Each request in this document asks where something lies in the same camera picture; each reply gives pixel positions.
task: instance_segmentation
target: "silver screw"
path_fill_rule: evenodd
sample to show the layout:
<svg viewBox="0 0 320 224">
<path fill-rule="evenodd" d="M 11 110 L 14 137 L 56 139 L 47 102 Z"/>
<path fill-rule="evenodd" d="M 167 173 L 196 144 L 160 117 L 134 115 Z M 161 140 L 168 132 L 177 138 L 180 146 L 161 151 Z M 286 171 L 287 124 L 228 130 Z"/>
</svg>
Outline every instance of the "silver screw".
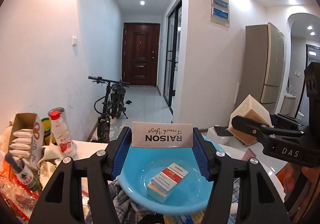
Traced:
<svg viewBox="0 0 320 224">
<path fill-rule="evenodd" d="M 64 162 L 65 164 L 70 163 L 71 158 L 70 157 L 65 157 L 62 162 Z"/>
<path fill-rule="evenodd" d="M 101 157 L 101 156 L 104 156 L 106 154 L 105 150 L 99 150 L 97 152 L 97 156 Z"/>
<path fill-rule="evenodd" d="M 216 155 L 217 155 L 218 157 L 224 157 L 224 156 L 226 155 L 226 153 L 223 152 L 223 151 L 216 151 Z"/>
<path fill-rule="evenodd" d="M 259 161 L 258 161 L 258 159 L 257 158 L 250 158 L 250 163 L 252 163 L 252 164 L 254 164 L 254 165 L 256 165 L 256 164 L 258 164 L 259 163 Z"/>
</svg>

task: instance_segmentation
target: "light switch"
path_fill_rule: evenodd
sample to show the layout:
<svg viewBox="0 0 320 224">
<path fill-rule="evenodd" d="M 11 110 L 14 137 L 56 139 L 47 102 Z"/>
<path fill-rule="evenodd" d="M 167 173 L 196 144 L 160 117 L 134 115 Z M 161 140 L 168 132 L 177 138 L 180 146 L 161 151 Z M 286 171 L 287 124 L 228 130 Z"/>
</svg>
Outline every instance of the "light switch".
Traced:
<svg viewBox="0 0 320 224">
<path fill-rule="evenodd" d="M 73 38 L 72 38 L 72 46 L 73 46 L 73 47 L 76 47 L 77 44 L 78 44 L 77 38 L 76 38 L 76 37 L 73 37 Z"/>
</svg>

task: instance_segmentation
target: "red bottle cap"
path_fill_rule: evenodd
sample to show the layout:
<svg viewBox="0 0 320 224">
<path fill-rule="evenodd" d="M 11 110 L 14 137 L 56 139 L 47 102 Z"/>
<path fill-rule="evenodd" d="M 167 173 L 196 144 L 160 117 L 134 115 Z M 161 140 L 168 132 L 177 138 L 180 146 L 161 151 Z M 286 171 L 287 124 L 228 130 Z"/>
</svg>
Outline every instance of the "red bottle cap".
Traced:
<svg viewBox="0 0 320 224">
<path fill-rule="evenodd" d="M 58 118 L 60 118 L 60 112 L 59 111 L 53 111 L 49 114 L 50 118 L 52 120 L 56 120 Z"/>
</svg>

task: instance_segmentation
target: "plastic bottle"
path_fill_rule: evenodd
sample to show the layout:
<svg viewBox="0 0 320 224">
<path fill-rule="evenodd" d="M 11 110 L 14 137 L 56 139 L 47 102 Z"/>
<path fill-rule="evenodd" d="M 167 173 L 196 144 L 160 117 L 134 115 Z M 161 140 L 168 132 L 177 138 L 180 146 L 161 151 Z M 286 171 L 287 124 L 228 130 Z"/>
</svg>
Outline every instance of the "plastic bottle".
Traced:
<svg viewBox="0 0 320 224">
<path fill-rule="evenodd" d="M 31 191 L 36 191 L 39 189 L 40 184 L 38 179 L 33 175 L 28 166 L 24 163 L 23 160 L 18 160 L 17 164 L 22 168 L 21 171 L 15 171 L 13 169 L 14 174 L 19 179 L 19 181 L 28 187 Z"/>
<path fill-rule="evenodd" d="M 74 157 L 76 150 L 73 147 L 70 132 L 67 125 L 63 122 L 63 118 L 60 116 L 60 112 L 53 111 L 49 116 L 51 119 L 51 131 L 61 152 L 66 156 Z"/>
</svg>

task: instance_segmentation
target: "glass sliding door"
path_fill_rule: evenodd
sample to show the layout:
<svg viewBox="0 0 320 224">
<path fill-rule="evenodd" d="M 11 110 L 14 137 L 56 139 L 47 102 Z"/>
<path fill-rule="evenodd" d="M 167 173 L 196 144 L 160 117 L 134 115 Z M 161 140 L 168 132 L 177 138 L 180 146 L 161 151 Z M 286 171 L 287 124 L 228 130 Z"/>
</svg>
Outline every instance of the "glass sliding door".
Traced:
<svg viewBox="0 0 320 224">
<path fill-rule="evenodd" d="M 174 77 L 175 77 L 175 68 L 177 64 L 177 50 L 179 50 L 179 45 L 180 45 L 181 7 L 182 7 L 182 2 L 180 2 L 176 6 L 176 8 L 170 14 L 169 20 L 168 20 L 168 40 L 167 40 L 167 52 L 166 52 L 166 61 L 165 61 L 166 64 L 165 64 L 165 75 L 164 75 L 164 98 L 169 106 L 171 113 L 173 113 L 172 96 L 175 95 L 175 90 L 173 90 L 173 85 L 174 85 Z"/>
</svg>

